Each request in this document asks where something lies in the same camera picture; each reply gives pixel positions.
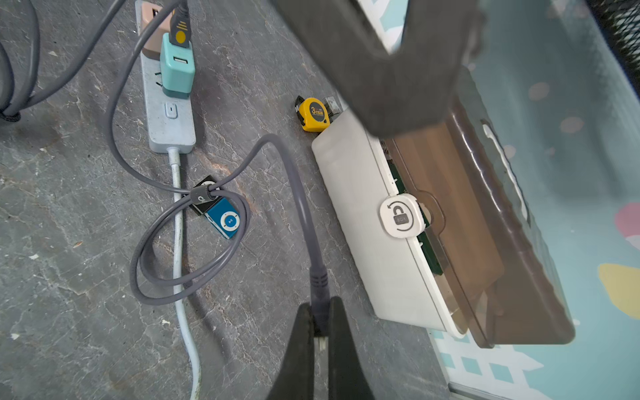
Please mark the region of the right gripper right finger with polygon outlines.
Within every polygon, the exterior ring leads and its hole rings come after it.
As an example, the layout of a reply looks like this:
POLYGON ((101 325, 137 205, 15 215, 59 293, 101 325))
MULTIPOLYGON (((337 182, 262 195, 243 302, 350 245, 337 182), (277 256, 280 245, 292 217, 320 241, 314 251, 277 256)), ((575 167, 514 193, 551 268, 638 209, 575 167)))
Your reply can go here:
POLYGON ((330 300, 328 341, 328 398, 374 400, 340 297, 330 300))

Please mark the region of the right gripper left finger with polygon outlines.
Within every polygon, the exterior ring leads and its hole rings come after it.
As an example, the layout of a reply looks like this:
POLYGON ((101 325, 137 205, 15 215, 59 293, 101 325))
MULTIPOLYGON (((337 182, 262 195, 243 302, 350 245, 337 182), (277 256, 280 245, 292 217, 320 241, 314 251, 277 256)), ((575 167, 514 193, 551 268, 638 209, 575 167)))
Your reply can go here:
POLYGON ((278 376, 267 399, 313 399, 314 323, 309 303, 298 307, 278 376))

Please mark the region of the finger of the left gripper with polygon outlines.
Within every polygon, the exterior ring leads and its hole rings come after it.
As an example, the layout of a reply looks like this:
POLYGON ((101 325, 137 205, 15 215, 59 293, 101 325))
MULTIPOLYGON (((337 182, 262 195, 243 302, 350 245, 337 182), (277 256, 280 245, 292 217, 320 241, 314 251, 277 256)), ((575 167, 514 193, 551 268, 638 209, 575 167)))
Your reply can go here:
POLYGON ((410 1, 392 53, 355 1, 273 2, 290 30, 376 138, 445 120, 463 63, 478 54, 485 15, 475 1, 410 1))

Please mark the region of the teal USB charger adapter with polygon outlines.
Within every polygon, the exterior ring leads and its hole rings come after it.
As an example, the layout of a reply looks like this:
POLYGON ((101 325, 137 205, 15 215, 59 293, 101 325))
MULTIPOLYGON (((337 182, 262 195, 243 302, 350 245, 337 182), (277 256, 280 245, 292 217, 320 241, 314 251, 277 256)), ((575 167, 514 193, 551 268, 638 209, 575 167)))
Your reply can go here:
POLYGON ((189 98, 195 78, 196 67, 193 47, 186 48, 170 42, 170 34, 163 35, 160 52, 160 74, 163 93, 171 98, 189 98))

